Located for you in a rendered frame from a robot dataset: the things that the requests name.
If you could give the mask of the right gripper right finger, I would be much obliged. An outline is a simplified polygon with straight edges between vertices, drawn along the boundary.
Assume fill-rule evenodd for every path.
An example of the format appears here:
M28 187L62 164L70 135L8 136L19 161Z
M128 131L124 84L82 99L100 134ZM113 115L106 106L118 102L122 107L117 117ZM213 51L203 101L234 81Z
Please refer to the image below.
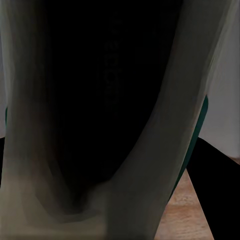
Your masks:
M240 240L240 165L198 137L186 169L214 240Z

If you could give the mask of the gym shoe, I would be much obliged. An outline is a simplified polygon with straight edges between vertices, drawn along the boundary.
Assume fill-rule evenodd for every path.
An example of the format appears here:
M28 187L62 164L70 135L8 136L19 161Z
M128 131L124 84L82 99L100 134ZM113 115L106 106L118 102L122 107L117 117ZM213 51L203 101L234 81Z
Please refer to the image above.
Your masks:
M0 240L154 240L240 0L0 0Z

